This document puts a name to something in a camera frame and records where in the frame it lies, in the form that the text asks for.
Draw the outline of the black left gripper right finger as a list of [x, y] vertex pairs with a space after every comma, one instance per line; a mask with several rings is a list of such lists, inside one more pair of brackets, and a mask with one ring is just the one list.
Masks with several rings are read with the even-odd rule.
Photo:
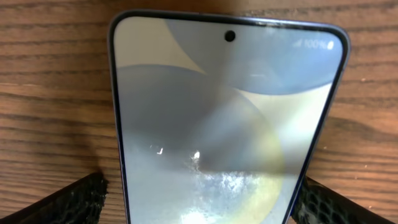
[[291, 213], [297, 224], [394, 224], [306, 177]]

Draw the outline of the blue Galaxy smartphone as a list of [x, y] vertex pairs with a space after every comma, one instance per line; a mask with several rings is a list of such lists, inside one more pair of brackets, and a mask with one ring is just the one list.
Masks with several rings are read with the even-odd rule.
[[135, 9], [108, 33], [128, 223], [286, 223], [347, 64], [340, 27]]

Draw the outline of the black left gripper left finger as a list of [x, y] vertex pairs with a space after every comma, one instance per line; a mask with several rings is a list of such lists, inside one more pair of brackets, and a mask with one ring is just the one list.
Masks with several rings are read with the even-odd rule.
[[108, 181], [95, 172], [1, 219], [1, 224], [98, 224]]

